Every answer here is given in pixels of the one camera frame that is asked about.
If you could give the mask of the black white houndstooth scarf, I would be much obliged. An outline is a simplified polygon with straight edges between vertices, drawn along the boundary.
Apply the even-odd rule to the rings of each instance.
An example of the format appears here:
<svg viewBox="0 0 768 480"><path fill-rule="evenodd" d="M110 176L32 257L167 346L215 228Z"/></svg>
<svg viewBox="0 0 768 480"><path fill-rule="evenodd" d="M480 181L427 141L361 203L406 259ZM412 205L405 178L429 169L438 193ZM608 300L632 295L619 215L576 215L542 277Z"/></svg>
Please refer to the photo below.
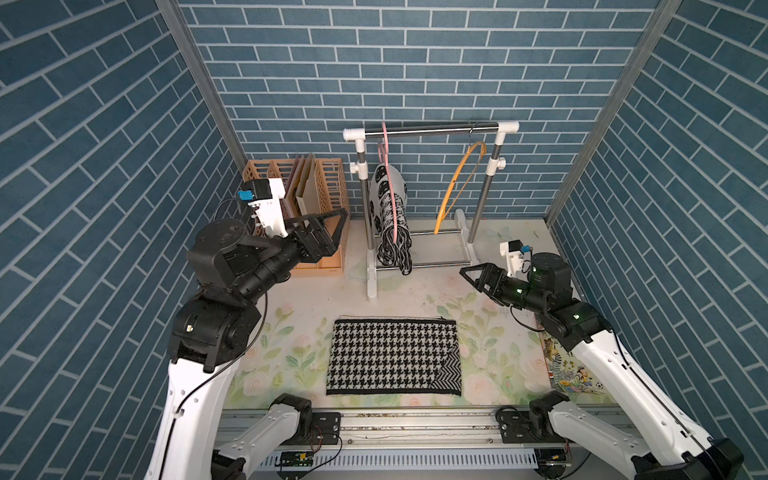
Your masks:
<svg viewBox="0 0 768 480"><path fill-rule="evenodd" d="M445 318L337 320L326 394L461 395L457 323Z"/></svg>

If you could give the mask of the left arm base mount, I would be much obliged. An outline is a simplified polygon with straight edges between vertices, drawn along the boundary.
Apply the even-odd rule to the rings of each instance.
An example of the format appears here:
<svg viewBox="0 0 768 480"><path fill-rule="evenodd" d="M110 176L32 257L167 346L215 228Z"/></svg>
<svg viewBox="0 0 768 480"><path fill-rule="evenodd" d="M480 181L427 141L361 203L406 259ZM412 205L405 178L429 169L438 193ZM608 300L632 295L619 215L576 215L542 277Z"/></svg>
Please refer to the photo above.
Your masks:
<svg viewBox="0 0 768 480"><path fill-rule="evenodd" d="M337 434L341 429L341 419L340 412L314 412L309 433L300 438L299 444L308 445L313 450L326 445L336 446L339 443Z"/></svg>

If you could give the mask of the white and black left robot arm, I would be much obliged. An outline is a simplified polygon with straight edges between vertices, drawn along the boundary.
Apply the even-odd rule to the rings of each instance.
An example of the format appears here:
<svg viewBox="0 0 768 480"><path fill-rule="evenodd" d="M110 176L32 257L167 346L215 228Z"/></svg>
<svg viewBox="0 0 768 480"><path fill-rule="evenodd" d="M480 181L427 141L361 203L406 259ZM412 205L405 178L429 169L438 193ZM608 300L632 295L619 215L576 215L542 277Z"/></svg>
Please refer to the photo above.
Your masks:
<svg viewBox="0 0 768 480"><path fill-rule="evenodd" d="M339 208L287 220L284 237L253 236L234 218L198 232L187 261L199 290L171 322L168 393L146 478L245 479L280 445L311 438L311 401L282 394L244 434L214 446L229 386L266 321L257 303L298 264L334 255L347 220Z"/></svg>

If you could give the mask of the black white smiley scarf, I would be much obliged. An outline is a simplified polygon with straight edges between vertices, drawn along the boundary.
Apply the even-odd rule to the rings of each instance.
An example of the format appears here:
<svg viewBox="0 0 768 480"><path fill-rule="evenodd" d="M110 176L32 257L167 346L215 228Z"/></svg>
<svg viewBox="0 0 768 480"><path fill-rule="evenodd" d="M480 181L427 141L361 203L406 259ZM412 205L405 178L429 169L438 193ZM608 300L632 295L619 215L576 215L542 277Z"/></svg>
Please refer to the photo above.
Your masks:
<svg viewBox="0 0 768 480"><path fill-rule="evenodd" d="M401 173L393 166L378 164L369 179L369 212L374 233L379 236L376 247L378 262L395 267L402 275L413 269L412 238L406 218L408 187Z"/></svg>

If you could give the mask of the pink plastic hanger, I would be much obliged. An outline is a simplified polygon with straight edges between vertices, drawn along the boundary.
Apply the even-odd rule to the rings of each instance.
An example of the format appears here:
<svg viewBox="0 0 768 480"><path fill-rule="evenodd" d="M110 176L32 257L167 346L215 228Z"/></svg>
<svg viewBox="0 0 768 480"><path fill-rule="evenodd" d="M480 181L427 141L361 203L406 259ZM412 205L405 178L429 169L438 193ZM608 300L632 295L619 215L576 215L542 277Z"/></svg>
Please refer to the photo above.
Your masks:
<svg viewBox="0 0 768 480"><path fill-rule="evenodd" d="M392 172L391 172L391 167L389 162L389 155L390 155L389 136L388 136L388 130L387 130L385 121L382 122L381 132L382 132L382 141L377 147L377 152L378 152L379 161L384 165L385 176L383 177L383 180L384 180L384 185L386 186L386 192L384 194L379 195L380 211L382 215L386 214L384 202L385 202L385 198L388 198L389 199L388 213L390 214L390 223L392 227L391 243L393 246L396 246L397 240L398 240L398 228L399 228L397 201L396 201L396 195L394 192L394 186L392 183Z"/></svg>

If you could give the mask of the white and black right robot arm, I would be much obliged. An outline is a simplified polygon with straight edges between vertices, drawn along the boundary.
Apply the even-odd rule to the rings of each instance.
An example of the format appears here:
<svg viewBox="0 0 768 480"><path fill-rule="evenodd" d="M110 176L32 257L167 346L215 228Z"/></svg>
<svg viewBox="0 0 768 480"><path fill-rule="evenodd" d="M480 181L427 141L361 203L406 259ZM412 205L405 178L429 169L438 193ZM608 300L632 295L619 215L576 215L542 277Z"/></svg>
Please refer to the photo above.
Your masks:
<svg viewBox="0 0 768 480"><path fill-rule="evenodd" d="M733 479L744 455L692 420L622 345L614 327L573 295L572 271L554 253L531 257L525 279L493 263L466 266L461 276L496 304L534 313L543 330L601 382L637 429L626 433L587 413L559 392L531 402L533 429L571 440L628 479Z"/></svg>

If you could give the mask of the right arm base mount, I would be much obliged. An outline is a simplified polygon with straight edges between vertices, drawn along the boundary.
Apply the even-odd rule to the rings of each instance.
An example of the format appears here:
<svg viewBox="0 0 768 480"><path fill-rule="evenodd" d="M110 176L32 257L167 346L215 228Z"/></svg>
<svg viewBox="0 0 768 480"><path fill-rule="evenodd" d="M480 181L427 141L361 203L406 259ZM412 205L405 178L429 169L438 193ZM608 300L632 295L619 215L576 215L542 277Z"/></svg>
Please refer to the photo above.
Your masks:
<svg viewBox="0 0 768 480"><path fill-rule="evenodd" d="M500 406L494 413L504 444L565 444L568 439L555 433L542 414Z"/></svg>

